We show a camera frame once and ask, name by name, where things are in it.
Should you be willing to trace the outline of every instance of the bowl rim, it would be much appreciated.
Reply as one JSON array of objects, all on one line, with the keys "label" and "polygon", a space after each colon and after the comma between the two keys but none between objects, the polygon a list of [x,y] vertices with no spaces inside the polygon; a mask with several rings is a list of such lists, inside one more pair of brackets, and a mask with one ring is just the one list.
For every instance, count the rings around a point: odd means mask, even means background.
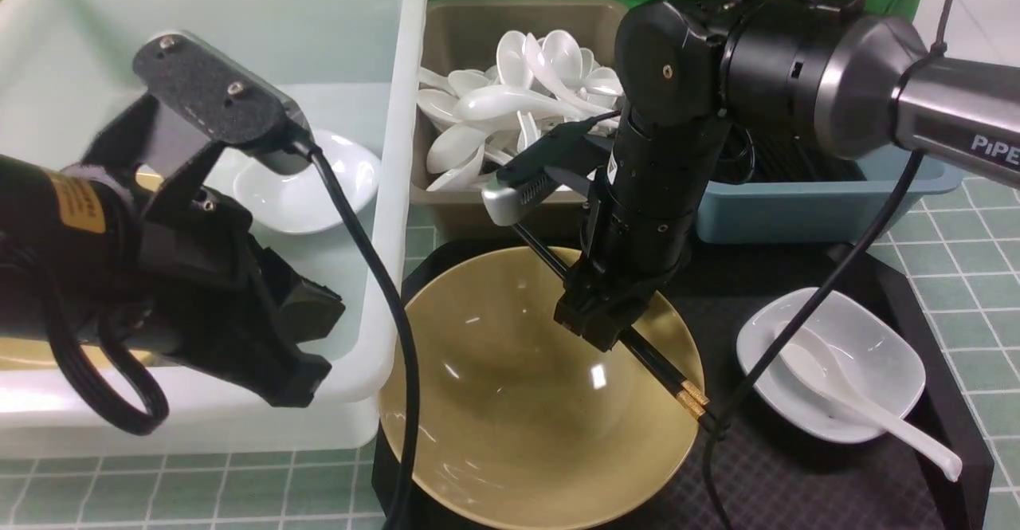
[{"label": "bowl rim", "polygon": [[[579,254],[580,253],[580,251],[571,250],[571,248],[567,248],[567,247],[550,247],[550,250],[554,251],[555,254],[560,255],[560,257],[563,257],[564,253],[568,253],[568,254]],[[518,254],[518,253],[522,253],[522,251],[523,251],[523,253],[526,253],[526,254],[533,254],[532,251],[530,250],[530,248],[525,247],[525,246],[520,246],[520,247],[506,247],[506,248],[502,248],[502,250],[488,251],[488,253],[478,254],[478,255],[475,255],[473,258],[469,258],[468,260],[465,260],[465,261],[462,261],[462,262],[458,262],[458,264],[451,266],[451,268],[446,269],[446,271],[439,272],[439,273],[437,273],[436,276],[432,276],[432,278],[430,278],[428,280],[428,282],[424,283],[424,285],[421,287],[421,289],[416,290],[415,294],[413,295],[413,297],[411,299],[409,299],[409,301],[405,302],[405,306],[411,306],[411,304],[413,304],[413,302],[415,302],[416,299],[418,299],[420,297],[420,295],[422,295],[424,292],[428,290],[429,287],[434,285],[434,283],[437,283],[438,280],[441,279],[442,276],[446,275],[446,273],[448,273],[448,272],[452,272],[455,269],[463,268],[463,266],[472,264],[472,262],[474,262],[474,261],[481,261],[482,258],[491,258],[492,255]],[[533,255],[533,257],[536,258],[536,260],[539,259],[539,257],[537,257],[537,255]],[[705,385],[705,368],[704,368],[704,364],[702,363],[701,353],[698,351],[698,343],[694,340],[694,335],[691,333],[691,329],[688,328],[687,323],[680,316],[680,313],[677,311],[677,309],[675,308],[675,306],[673,306],[673,304],[671,304],[671,302],[669,302],[669,299],[667,299],[666,297],[664,297],[664,295],[659,294],[658,290],[654,295],[653,301],[663,302],[664,305],[669,306],[669,309],[670,309],[672,315],[675,317],[675,319],[677,320],[677,322],[680,324],[679,330],[681,330],[682,333],[685,334],[686,338],[690,338],[691,344],[694,348],[694,360],[697,361],[699,369],[701,370],[701,376],[700,377],[688,377],[688,379],[691,381],[693,381],[696,385],[698,385],[698,387],[701,388],[703,392],[705,392],[706,394],[708,394],[708,392],[706,391],[706,385]],[[393,370],[392,373],[396,374],[396,373],[398,373],[398,371],[400,371],[400,373],[403,373],[403,371],[402,370],[398,370],[396,364],[394,364],[394,370]],[[379,404],[379,415],[380,415],[380,417],[382,415],[382,407],[384,407],[384,405],[382,405],[382,389],[379,389],[379,395],[378,395],[378,399],[377,399],[378,400],[378,404]],[[379,428],[382,429],[382,433],[384,433],[384,435],[386,435],[387,443],[390,446],[391,453],[393,453],[393,455],[396,458],[397,462],[400,462],[400,458],[401,458],[401,454],[403,452],[403,448],[398,448],[397,447],[396,442],[395,442],[395,437],[393,436],[393,433],[389,432],[389,429],[387,428],[387,424],[388,424],[387,421],[384,421],[384,420],[380,419],[380,421],[379,421]],[[658,487],[656,487],[656,489],[653,490],[651,493],[649,493],[648,495],[645,495],[643,497],[639,497],[639,498],[636,498],[634,500],[631,500],[629,502],[626,502],[626,503],[621,502],[621,507],[619,509],[613,509],[614,512],[611,513],[611,514],[603,515],[603,516],[600,516],[597,519],[591,519],[591,520],[586,520],[584,522],[580,522],[580,523],[576,523],[576,524],[570,524],[570,525],[560,525],[560,526],[551,526],[551,525],[521,526],[521,525],[516,525],[516,524],[507,524],[505,522],[500,522],[500,521],[497,521],[497,520],[494,520],[494,519],[491,519],[491,518],[487,518],[487,517],[481,516],[479,514],[467,511],[467,510],[463,509],[462,507],[459,507],[459,506],[456,506],[456,505],[450,502],[449,500],[447,500],[442,495],[439,495],[439,494],[432,492],[430,486],[428,486],[427,484],[423,483],[422,480],[421,480],[421,478],[418,476],[418,468],[415,468],[415,472],[412,474],[412,478],[414,480],[414,483],[422,491],[424,491],[428,495],[429,498],[431,498],[431,499],[436,500],[437,502],[439,502],[441,506],[443,506],[443,508],[448,509],[449,512],[452,512],[452,513],[456,514],[457,516],[465,518],[465,519],[467,519],[469,521],[476,522],[478,524],[483,524],[483,525],[490,526],[492,528],[496,528],[496,529],[499,529],[499,530],[584,530],[584,529],[588,529],[588,528],[594,528],[596,526],[601,526],[602,524],[606,524],[608,522],[612,522],[614,520],[617,520],[617,519],[619,519],[619,518],[621,518],[621,517],[623,517],[623,516],[625,516],[625,515],[633,512],[638,508],[641,508],[642,505],[644,505],[645,502],[647,502],[648,500],[650,500],[653,496],[655,496],[657,493],[659,493],[660,491],[662,491],[662,489],[665,488],[666,485],[669,484],[669,482],[673,479],[673,477],[676,476],[676,473],[680,470],[680,467],[683,466],[683,464],[685,463],[685,461],[690,457],[691,452],[694,449],[695,442],[697,442],[697,439],[698,439],[698,429],[696,429],[694,431],[694,436],[691,437],[691,441],[687,444],[686,450],[682,455],[679,455],[679,457],[676,460],[676,463],[673,465],[673,468],[670,469],[670,472],[669,472],[668,476],[663,481],[663,484],[660,485],[660,486],[658,486]]]}]

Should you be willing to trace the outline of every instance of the yellow label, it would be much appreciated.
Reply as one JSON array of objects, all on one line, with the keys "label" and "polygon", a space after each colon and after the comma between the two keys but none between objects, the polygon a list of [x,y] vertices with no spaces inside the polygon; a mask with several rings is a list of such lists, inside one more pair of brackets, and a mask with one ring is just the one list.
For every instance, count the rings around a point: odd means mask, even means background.
[{"label": "yellow label", "polygon": [[102,204],[89,181],[51,171],[46,171],[46,174],[57,192],[57,206],[60,207],[60,220],[63,224],[69,228],[81,228],[82,231],[106,231]]}]

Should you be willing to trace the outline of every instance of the spoon handle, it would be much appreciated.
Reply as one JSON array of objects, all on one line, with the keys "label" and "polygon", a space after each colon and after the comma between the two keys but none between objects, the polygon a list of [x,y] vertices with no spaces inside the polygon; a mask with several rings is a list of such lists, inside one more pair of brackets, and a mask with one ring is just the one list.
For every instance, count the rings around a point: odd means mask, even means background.
[{"label": "spoon handle", "polygon": [[853,409],[878,426],[887,429],[892,436],[914,446],[914,449],[918,450],[918,453],[925,455],[929,461],[942,470],[946,478],[953,482],[956,482],[960,478],[963,462],[954,450],[947,448],[944,443],[931,438],[924,431],[910,424],[910,422],[897,417],[871,401],[857,401]]}]

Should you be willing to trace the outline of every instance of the black chopstick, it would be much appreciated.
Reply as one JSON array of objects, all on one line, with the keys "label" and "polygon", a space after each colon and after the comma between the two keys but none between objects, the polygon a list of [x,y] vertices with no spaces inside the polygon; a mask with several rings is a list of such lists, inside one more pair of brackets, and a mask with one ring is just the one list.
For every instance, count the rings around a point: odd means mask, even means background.
[{"label": "black chopstick", "polygon": [[[524,225],[513,225],[513,229],[517,236],[520,236],[560,279],[566,278],[569,266],[559,258],[555,251],[550,250]],[[712,431],[716,418],[710,410],[706,409],[709,399],[698,388],[698,385],[686,378],[677,367],[673,367],[673,363],[663,357],[662,353],[659,353],[659,349],[655,349],[655,346],[646,340],[638,330],[634,330],[634,327],[626,327],[620,331],[619,340],[639,363],[644,364],[649,373],[659,381],[659,384],[663,385],[669,394],[673,395],[673,399],[687,411],[687,414],[698,421],[698,424],[706,432]]]}]

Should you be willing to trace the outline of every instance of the white ceramic dish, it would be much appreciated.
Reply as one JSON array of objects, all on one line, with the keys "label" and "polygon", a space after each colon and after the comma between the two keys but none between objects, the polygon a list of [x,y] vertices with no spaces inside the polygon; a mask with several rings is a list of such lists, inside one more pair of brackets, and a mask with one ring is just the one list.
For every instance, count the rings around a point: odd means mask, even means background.
[{"label": "white ceramic dish", "polygon": [[[382,168],[378,157],[333,131],[313,129],[312,134],[354,213],[364,210],[378,192]],[[279,175],[251,162],[234,179],[234,197],[248,207],[255,221],[289,235],[323,232],[344,222],[313,166],[301,173]]]},{"label": "white ceramic dish", "polygon": [[[808,287],[784,295],[745,323],[736,337],[736,357],[745,373],[775,340],[776,324],[790,320],[814,292]],[[920,357],[888,324],[853,299],[832,292],[805,327],[826,341],[850,381],[878,406],[903,418],[917,404],[925,383]],[[765,370],[755,389],[787,421],[823,440],[853,444],[885,432],[812,392],[780,357]]]}]

